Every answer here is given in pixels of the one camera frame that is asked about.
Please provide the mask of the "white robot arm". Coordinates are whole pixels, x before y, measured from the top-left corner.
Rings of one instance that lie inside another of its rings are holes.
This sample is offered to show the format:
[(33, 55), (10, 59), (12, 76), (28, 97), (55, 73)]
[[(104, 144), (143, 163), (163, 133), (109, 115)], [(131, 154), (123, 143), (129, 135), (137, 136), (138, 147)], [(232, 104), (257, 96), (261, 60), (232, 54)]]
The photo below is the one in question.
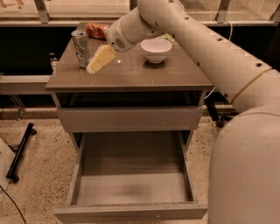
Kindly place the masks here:
[(172, 35), (238, 115), (217, 136), (209, 224), (280, 224), (280, 73), (190, 17), (179, 0), (137, 0), (105, 32), (87, 70), (162, 33)]

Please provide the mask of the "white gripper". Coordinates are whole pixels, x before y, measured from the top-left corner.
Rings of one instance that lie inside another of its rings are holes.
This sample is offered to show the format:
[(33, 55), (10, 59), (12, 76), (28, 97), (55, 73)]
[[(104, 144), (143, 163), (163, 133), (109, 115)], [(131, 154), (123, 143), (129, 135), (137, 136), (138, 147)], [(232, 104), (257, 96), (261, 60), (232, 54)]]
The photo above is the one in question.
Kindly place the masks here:
[(101, 45), (94, 54), (94, 57), (87, 65), (87, 71), (94, 74), (116, 57), (116, 52), (124, 53), (135, 47), (123, 34), (121, 27), (122, 20), (116, 20), (106, 32), (106, 40), (109, 45)]

